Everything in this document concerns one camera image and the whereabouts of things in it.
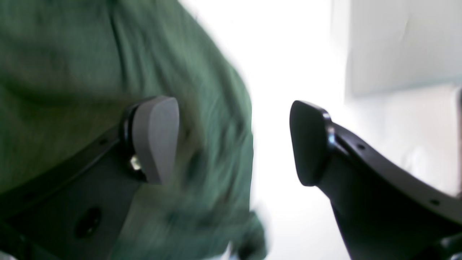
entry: green shirt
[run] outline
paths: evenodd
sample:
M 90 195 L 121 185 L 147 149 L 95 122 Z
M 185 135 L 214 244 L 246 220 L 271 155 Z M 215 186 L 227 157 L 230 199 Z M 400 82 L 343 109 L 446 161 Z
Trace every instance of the green shirt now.
M 266 256 L 249 211 L 246 88 L 173 0 L 0 1 L 0 193 L 61 163 L 134 101 L 177 98 L 175 174 L 135 195 L 112 259 Z

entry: person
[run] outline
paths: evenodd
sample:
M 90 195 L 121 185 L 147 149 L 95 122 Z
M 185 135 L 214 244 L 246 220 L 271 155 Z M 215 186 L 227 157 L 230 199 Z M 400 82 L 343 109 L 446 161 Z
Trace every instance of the person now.
M 171 183 L 142 186 L 111 259 L 267 254 L 249 210 L 251 102 L 177 1 L 0 2 L 0 194 L 72 157 L 137 100 L 175 97 Z

